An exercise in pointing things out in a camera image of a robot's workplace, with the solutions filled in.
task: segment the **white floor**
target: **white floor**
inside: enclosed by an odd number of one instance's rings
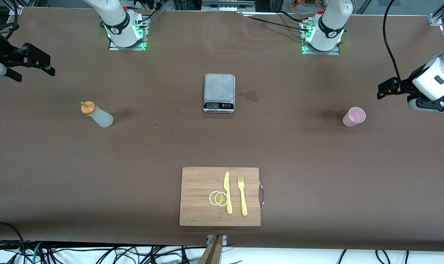
[[[166,247],[163,252],[180,247]],[[139,247],[139,253],[149,252],[149,247]],[[250,247],[227,247],[223,250],[221,264],[233,264],[239,261],[240,264],[337,264],[341,249],[258,249]],[[64,264],[93,264],[106,251],[61,251],[55,254],[56,258]],[[189,249],[186,251],[189,259],[201,257],[203,249]],[[386,251],[391,264],[404,264],[404,251]],[[6,263],[14,253],[0,250],[0,263]],[[128,254],[137,261],[134,254]],[[103,264],[111,264],[115,254],[109,254]],[[161,257],[157,259],[158,264],[165,264],[171,260],[180,259],[177,256]],[[18,257],[15,264],[23,263],[23,258]],[[380,264],[375,256],[374,250],[348,250],[344,255],[341,264]],[[444,252],[411,251],[408,264],[444,264]],[[134,261],[127,258],[120,258],[116,264],[134,264]]]

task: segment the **digital scale display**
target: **digital scale display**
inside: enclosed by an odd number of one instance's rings
[[[205,103],[204,108],[206,109],[226,109],[226,110],[232,110],[233,104],[232,103]]]

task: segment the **cutting board handle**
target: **cutting board handle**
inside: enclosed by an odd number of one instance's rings
[[[263,200],[262,200],[262,202],[261,202],[261,204],[260,204],[260,206],[259,206],[259,209],[261,210],[262,207],[263,207],[263,205],[264,205],[264,188],[263,188],[263,186],[261,185],[261,182],[259,182],[259,187],[260,187],[260,189],[261,189],[261,194],[262,194],[262,197],[263,197]]]

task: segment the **kitchen scale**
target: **kitchen scale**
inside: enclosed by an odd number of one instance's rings
[[[203,110],[206,113],[233,113],[235,111],[235,76],[220,73],[206,74],[203,103]]]

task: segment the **orange bottle cap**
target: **orange bottle cap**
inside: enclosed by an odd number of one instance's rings
[[[82,114],[91,115],[95,112],[95,110],[97,110],[97,107],[91,101],[80,102],[80,104],[82,105],[80,107],[82,110]]]

